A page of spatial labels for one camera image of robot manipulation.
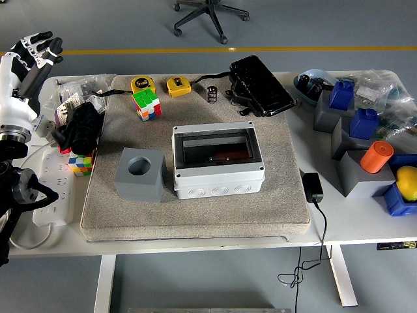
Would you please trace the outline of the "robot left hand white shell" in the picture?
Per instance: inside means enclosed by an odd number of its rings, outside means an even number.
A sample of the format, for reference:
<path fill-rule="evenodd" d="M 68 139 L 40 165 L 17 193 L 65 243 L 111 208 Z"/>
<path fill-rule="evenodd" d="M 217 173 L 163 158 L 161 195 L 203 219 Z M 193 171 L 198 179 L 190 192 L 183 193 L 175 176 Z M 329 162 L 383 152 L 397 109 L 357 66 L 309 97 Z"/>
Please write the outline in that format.
<path fill-rule="evenodd" d="M 40 113 L 38 95 L 63 58 L 62 39 L 51 31 L 20 39 L 1 57 L 1 124 L 32 129 Z"/>

